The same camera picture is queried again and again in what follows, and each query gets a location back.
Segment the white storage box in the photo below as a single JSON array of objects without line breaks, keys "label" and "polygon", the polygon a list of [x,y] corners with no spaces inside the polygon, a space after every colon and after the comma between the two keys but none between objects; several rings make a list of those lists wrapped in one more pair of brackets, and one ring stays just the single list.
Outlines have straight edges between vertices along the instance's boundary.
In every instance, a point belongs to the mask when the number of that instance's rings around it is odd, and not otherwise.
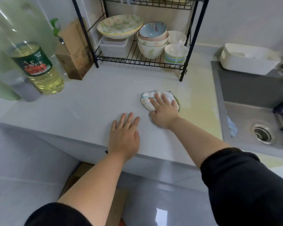
[{"label": "white storage box", "polygon": [[227,70],[266,75],[281,61],[278,53],[267,48],[227,43],[220,62]]},{"label": "white storage box", "polygon": [[126,58],[130,52],[133,40],[130,38],[116,40],[103,36],[99,42],[103,56]]}]

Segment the hand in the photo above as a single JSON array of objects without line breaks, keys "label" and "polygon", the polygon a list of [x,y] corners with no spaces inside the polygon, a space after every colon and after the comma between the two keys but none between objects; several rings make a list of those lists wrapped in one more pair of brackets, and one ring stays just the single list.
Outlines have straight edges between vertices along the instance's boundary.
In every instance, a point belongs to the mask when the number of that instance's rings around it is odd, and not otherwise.
[{"label": "hand", "polygon": [[119,123],[114,120],[110,130],[108,153],[117,153],[124,157],[124,162],[131,159],[139,150],[139,132],[136,130],[139,117],[134,122],[131,112],[125,122],[126,114],[123,113]]},{"label": "hand", "polygon": [[150,117],[159,127],[170,129],[171,123],[180,117],[176,101],[173,100],[170,104],[165,95],[162,95],[160,98],[157,93],[155,94],[155,99],[150,98],[150,102],[155,108],[155,111],[150,112]]}]

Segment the brown box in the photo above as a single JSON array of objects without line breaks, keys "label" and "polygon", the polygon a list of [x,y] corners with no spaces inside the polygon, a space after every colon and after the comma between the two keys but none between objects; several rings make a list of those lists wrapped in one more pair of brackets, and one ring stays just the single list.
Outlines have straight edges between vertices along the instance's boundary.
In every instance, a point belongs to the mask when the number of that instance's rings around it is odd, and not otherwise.
[{"label": "brown box", "polygon": [[82,80],[93,64],[91,52],[78,19],[58,34],[64,44],[58,43],[55,55],[70,79]]},{"label": "brown box", "polygon": [[[68,182],[62,192],[62,195],[66,193],[87,171],[89,171],[94,165],[89,163],[82,163],[79,168],[68,179]],[[113,201],[109,210],[105,226],[119,226],[121,216],[124,211],[125,202],[128,196],[128,191],[125,189],[117,188],[113,197]]]}]

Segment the drain strainer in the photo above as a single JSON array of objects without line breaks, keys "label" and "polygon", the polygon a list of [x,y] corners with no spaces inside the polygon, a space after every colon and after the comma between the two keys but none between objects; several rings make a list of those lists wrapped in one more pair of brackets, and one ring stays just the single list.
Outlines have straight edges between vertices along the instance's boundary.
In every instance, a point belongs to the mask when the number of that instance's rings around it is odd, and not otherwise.
[{"label": "drain strainer", "polygon": [[261,124],[255,124],[252,126],[252,135],[264,144],[273,144],[275,143],[274,133],[266,126]]}]

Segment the kitchen sink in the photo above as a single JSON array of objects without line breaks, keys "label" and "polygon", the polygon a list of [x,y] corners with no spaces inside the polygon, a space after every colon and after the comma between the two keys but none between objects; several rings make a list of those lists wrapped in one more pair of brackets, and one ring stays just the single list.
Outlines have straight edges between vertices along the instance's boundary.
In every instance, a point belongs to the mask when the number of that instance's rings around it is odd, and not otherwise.
[{"label": "kitchen sink", "polygon": [[[212,61],[224,141],[243,150],[283,157],[283,132],[272,109],[283,101],[283,78],[229,71]],[[230,136],[227,115],[238,128]]]}]

